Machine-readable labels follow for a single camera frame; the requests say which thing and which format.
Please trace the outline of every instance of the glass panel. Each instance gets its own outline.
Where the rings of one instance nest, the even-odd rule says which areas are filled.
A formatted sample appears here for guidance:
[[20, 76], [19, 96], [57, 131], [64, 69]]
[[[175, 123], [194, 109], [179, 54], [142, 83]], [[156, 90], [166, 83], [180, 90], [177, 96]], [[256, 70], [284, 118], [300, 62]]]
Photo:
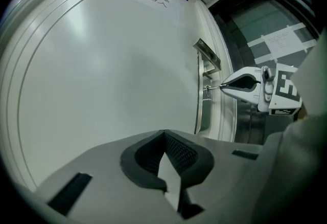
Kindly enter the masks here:
[[[226, 24], [238, 45], [245, 66], [267, 65], [274, 68], [278, 62], [299, 67], [307, 56], [307, 49], [315, 42], [305, 25], [274, 0], [258, 0], [242, 7], [230, 15]], [[299, 40], [304, 42], [303, 49], [285, 47], [283, 55], [273, 59], [272, 52], [261, 37], [286, 27], [291, 27], [289, 32], [294, 32]]]

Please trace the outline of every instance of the white panel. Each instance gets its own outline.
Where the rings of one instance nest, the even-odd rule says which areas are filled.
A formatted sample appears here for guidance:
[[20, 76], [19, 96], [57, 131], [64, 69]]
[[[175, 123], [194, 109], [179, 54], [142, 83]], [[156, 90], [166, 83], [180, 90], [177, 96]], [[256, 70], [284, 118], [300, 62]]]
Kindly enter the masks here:
[[19, 181], [21, 185], [28, 187], [30, 190], [36, 188], [29, 169], [26, 165], [26, 160], [21, 149], [19, 127], [17, 125], [17, 110], [21, 88], [21, 80], [24, 77], [24, 64], [17, 63], [21, 58], [24, 61], [29, 60], [29, 50], [22, 51], [25, 44], [29, 41], [31, 35], [37, 27], [42, 23], [44, 18], [48, 16], [56, 7], [65, 0], [44, 0], [43, 4], [28, 15], [16, 32], [12, 39], [7, 44], [4, 54], [1, 59], [1, 115], [0, 129], [2, 141], [9, 164], [14, 167], [16, 175], [20, 175], [23, 181]]
[[[308, 40], [306, 42], [303, 42], [302, 46], [303, 46], [303, 48], [305, 50], [305, 49], [316, 46], [316, 44], [317, 44], [317, 41], [315, 39], [312, 39], [312, 40]], [[259, 58], [254, 59], [256, 64], [260, 64], [260, 63], [263, 63], [263, 62], [266, 62], [266, 61], [269, 61], [269, 60], [274, 60], [272, 54], [267, 54], [267, 55], [264, 55], [264, 56], [261, 56]]]
[[178, 209], [180, 196], [180, 176], [173, 167], [166, 153], [163, 154], [158, 171], [158, 178], [164, 180], [167, 184], [165, 198], [170, 202], [175, 211]]
[[275, 60], [305, 49], [291, 27], [275, 31], [262, 38]]
[[91, 147], [162, 128], [194, 132], [199, 25], [193, 4], [170, 1], [180, 7], [174, 20], [137, 0], [83, 0], [51, 28], [19, 110], [37, 185]]
[[[292, 26], [290, 26], [290, 28], [294, 31], [294, 30], [299, 30], [299, 29], [302, 29], [302, 28], [305, 28], [306, 27], [306, 25], [304, 25], [303, 23], [298, 23], [298, 24], [295, 24], [295, 25], [292, 25]], [[255, 40], [253, 40], [253, 41], [250, 41], [250, 42], [248, 42], [248, 46], [249, 47], [252, 47], [252, 46], [255, 46], [255, 45], [257, 45], [257, 44], [259, 44], [259, 43], [261, 43], [261, 42], [264, 42], [264, 40], [262, 39], [262, 37], [260, 37], [260, 38], [257, 38], [257, 39], [255, 39]]]

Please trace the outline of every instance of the door handle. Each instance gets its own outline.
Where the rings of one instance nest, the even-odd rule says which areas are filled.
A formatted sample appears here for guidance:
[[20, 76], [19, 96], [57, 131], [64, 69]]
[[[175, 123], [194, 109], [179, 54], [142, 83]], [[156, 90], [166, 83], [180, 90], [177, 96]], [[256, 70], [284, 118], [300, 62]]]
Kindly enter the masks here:
[[212, 49], [201, 39], [193, 45], [193, 47], [202, 54], [203, 59], [209, 61], [214, 68], [211, 70], [206, 70], [203, 75], [207, 78], [212, 79], [209, 74], [218, 72], [221, 70], [220, 58], [212, 51]]

